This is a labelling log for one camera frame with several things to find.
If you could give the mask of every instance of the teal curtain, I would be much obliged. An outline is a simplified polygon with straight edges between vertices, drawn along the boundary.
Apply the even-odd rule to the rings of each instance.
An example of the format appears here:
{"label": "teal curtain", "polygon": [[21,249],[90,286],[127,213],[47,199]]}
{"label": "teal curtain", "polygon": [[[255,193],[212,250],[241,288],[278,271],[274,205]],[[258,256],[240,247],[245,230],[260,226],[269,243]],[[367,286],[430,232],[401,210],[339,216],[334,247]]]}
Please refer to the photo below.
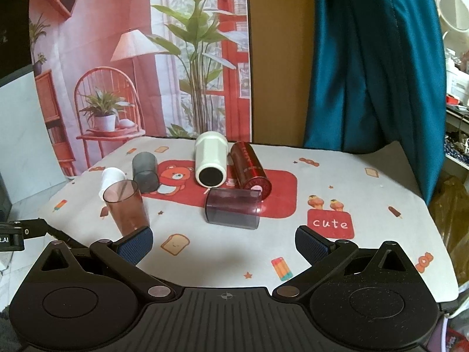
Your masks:
{"label": "teal curtain", "polygon": [[402,145],[429,203],[444,160],[446,69],[434,0],[316,0],[304,138],[369,153]]}

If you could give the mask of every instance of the floor lamp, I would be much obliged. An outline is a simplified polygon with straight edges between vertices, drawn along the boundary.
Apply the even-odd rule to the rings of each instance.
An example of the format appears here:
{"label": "floor lamp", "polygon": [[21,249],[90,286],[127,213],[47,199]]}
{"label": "floor lamp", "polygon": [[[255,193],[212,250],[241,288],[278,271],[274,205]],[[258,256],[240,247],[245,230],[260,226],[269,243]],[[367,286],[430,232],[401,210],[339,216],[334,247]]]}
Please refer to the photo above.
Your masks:
{"label": "floor lamp", "polygon": [[[137,91],[138,95],[137,75],[135,73],[135,57],[145,54],[155,54],[159,51],[160,50],[158,49],[158,47],[156,47],[156,45],[152,41],[150,41],[140,30],[135,29],[123,33],[121,35],[119,43],[117,44],[113,56],[111,57],[111,62],[132,58],[132,70],[134,73],[135,90]],[[140,119],[143,125],[144,119],[142,108],[139,107],[138,109],[140,111]]]}

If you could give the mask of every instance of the wooden chair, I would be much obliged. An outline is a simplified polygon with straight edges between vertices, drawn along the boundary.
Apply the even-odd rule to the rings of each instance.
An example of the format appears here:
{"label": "wooden chair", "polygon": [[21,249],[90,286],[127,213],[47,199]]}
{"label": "wooden chair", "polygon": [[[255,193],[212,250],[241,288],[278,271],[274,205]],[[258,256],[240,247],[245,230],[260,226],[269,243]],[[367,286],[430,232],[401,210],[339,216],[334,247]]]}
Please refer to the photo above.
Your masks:
{"label": "wooden chair", "polygon": [[[96,136],[92,132],[88,132],[90,124],[86,119],[85,113],[80,112],[88,104],[86,103],[86,95],[94,95],[96,89],[106,92],[113,92],[119,97],[125,98],[133,107],[125,107],[125,111],[119,113],[119,119],[130,119],[137,125],[136,132],[127,135],[116,137]],[[96,67],[87,71],[79,80],[75,87],[74,92],[75,108],[77,110],[78,125],[80,128],[80,136],[77,139],[83,140],[83,147],[85,151],[86,164],[88,168],[91,167],[90,155],[88,153],[87,141],[96,141],[101,151],[101,157],[104,157],[102,142],[125,142],[130,139],[145,135],[145,130],[142,128],[142,110],[140,108],[140,101],[138,99],[137,91],[132,81],[122,71],[113,67]]]}

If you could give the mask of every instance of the round mirror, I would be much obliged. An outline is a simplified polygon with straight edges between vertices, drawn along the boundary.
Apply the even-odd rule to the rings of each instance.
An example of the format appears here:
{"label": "round mirror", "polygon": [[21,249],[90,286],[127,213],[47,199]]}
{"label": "round mirror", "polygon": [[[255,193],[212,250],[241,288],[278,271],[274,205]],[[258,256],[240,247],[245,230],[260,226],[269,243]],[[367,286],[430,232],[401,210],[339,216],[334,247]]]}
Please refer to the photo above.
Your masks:
{"label": "round mirror", "polygon": [[437,0],[440,17],[459,32],[469,31],[469,10],[462,0]]}

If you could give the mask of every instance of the white tablecloth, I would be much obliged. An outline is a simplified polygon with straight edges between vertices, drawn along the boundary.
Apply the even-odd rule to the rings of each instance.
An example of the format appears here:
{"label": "white tablecloth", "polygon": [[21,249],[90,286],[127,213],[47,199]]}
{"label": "white tablecloth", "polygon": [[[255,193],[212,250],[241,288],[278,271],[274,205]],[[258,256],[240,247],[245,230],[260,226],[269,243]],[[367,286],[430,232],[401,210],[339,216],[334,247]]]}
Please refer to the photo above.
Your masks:
{"label": "white tablecloth", "polygon": [[[330,239],[352,239],[362,248],[397,241],[437,302],[456,299],[451,260],[399,143],[361,156],[280,146],[253,148],[273,183],[257,230],[205,222],[201,207],[205,189],[196,185],[189,168],[194,141],[184,139],[131,140],[68,183],[40,215],[87,246],[101,238],[118,240],[121,235],[111,215],[101,217],[105,206],[98,197],[101,171],[117,167],[131,178],[133,156],[148,151],[158,159],[159,174],[169,166],[188,174],[184,189],[175,194],[144,197],[154,245],[138,267],[149,274],[183,286],[265,286],[272,292],[310,267],[294,240],[298,226],[308,224]],[[228,186],[233,183],[227,180]]]}

